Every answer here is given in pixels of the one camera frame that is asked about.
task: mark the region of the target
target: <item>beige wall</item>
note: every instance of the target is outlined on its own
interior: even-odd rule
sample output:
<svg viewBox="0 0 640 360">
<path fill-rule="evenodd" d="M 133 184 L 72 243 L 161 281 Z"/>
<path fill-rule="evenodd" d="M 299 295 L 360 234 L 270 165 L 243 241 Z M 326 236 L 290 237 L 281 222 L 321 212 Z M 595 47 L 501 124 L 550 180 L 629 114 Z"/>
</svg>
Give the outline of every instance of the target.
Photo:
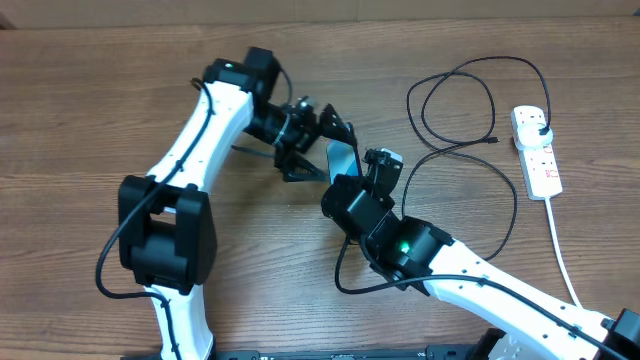
<svg viewBox="0 0 640 360">
<path fill-rule="evenodd" d="M 610 16 L 639 8 L 640 0 L 0 0 L 0 15 L 19 29 Z"/>
</svg>

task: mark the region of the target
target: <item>wood grain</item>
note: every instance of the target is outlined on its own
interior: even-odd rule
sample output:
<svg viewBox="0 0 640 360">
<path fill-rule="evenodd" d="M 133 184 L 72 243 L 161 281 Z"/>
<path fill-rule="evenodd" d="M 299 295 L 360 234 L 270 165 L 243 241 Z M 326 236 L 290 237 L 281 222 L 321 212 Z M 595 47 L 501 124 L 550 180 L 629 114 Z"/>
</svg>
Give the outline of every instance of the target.
<svg viewBox="0 0 640 360">
<path fill-rule="evenodd" d="M 413 166 L 426 149 L 412 133 L 406 91 L 470 58 L 522 56 L 543 71 L 553 101 L 565 192 L 554 200 L 564 258 L 583 304 L 616 316 L 640 310 L 640 23 L 633 18 L 472 20 L 333 25 L 229 25 L 0 32 L 0 358 L 113 359 L 156 351 L 146 300 L 114 301 L 93 283 L 115 226 L 116 192 L 169 148 L 193 110 L 188 80 L 248 46 L 275 51 L 295 94 L 334 104 L 362 149 L 388 147 Z M 569 300 L 544 205 L 526 199 L 510 141 L 510 110 L 542 106 L 535 74 L 512 62 L 470 66 L 491 88 L 501 142 L 466 150 L 516 184 L 519 217 L 494 264 Z M 419 111 L 427 88 L 412 97 Z M 276 98 L 282 99 L 279 88 Z M 452 80 L 434 96 L 437 131 L 486 131 L 482 88 Z M 248 136 L 240 144 L 266 149 Z M 324 143 L 309 158 L 324 159 Z M 404 184 L 408 171 L 401 178 Z M 323 184 L 284 184 L 263 159 L 232 153 L 212 196 L 219 252 L 206 284 L 207 320 L 220 350 L 327 350 L 475 342 L 488 324 L 409 290 L 339 293 L 342 235 L 325 219 Z M 394 192 L 400 200 L 402 185 Z M 414 178 L 408 213 L 448 230 L 481 255 L 511 216 L 492 172 L 441 158 Z M 350 287 L 381 279 L 347 256 Z M 105 282 L 138 289 L 116 255 Z"/>
</svg>

